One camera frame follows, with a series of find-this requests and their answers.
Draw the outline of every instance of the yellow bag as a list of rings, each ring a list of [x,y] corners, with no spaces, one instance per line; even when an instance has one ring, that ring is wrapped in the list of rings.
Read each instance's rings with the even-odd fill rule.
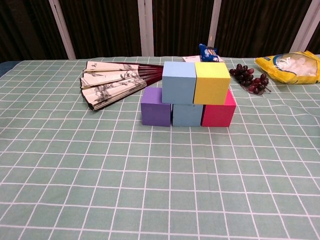
[[[320,58],[309,51],[259,57],[255,63],[274,80],[284,84],[320,82]]]

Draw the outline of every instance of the blue package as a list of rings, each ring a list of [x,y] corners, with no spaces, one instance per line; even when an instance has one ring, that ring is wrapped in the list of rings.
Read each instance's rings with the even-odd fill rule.
[[[202,62],[219,62],[218,55],[213,47],[208,47],[202,43],[199,44]]]

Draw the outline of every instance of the yellow cube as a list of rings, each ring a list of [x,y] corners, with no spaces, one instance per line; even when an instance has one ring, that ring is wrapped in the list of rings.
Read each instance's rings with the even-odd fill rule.
[[[224,62],[195,62],[194,104],[223,105],[230,75]]]

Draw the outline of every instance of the stacked blocks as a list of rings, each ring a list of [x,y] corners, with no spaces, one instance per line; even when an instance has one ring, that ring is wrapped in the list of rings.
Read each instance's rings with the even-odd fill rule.
[[[165,62],[162,88],[144,90],[142,124],[170,126],[172,116],[176,127],[228,127],[236,109],[230,80],[223,62]]]
[[[170,127],[171,104],[162,103],[162,88],[146,87],[141,99],[142,124]]]

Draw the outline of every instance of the grape bunch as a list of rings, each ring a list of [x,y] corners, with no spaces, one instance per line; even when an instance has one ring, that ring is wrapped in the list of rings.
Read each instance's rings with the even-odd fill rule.
[[[236,69],[230,69],[229,73],[234,76],[237,82],[249,93],[261,95],[267,89],[271,92],[267,85],[269,83],[269,79],[265,73],[261,74],[260,77],[254,79],[253,68],[249,68],[247,65],[242,66],[240,63],[236,66]]]

